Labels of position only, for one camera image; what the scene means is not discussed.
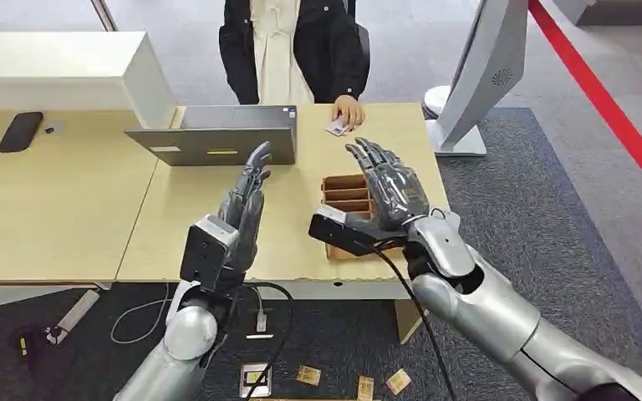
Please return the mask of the person's hand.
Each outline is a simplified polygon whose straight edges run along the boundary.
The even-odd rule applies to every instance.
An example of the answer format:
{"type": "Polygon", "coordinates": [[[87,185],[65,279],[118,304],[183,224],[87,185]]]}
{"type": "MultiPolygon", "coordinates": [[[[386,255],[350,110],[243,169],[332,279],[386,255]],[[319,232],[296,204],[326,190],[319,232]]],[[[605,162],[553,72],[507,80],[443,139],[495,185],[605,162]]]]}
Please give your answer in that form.
{"type": "Polygon", "coordinates": [[[366,114],[360,102],[351,95],[340,95],[333,104],[332,121],[340,121],[343,127],[354,130],[366,120],[366,114]]]}

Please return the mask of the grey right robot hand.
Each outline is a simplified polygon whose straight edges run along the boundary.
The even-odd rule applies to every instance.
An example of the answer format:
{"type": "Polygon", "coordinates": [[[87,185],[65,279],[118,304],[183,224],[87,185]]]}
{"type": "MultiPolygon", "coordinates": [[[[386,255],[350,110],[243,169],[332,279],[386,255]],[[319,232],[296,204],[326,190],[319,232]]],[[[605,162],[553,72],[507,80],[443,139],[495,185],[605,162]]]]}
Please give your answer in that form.
{"type": "Polygon", "coordinates": [[[355,158],[376,206],[381,229],[396,230],[418,216],[426,216],[430,202],[415,171],[392,150],[365,138],[344,148],[355,158]]]}

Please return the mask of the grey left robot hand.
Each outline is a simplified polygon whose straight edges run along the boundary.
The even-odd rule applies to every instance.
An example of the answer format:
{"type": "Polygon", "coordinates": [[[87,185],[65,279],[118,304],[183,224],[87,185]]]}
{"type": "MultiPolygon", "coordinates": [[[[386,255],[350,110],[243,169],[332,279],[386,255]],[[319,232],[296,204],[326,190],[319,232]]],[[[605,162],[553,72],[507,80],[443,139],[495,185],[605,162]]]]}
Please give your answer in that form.
{"type": "Polygon", "coordinates": [[[217,216],[238,232],[237,243],[229,251],[226,265],[246,272],[257,253],[257,234],[262,218],[263,182],[271,175],[264,170],[271,158],[271,143],[261,143],[248,157],[235,185],[223,197],[217,216]]]}

